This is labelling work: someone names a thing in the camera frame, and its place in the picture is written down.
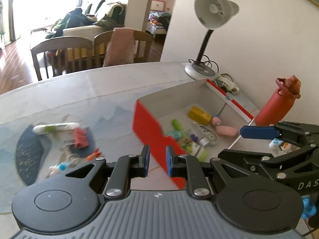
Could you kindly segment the blue gloved right hand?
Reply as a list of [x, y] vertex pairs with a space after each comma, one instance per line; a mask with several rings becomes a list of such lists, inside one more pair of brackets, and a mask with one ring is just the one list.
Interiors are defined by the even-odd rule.
[[302, 202], [303, 202], [303, 213], [302, 218], [308, 219], [310, 217], [313, 217], [317, 213], [316, 206], [314, 202], [311, 199], [310, 195], [302, 196]]

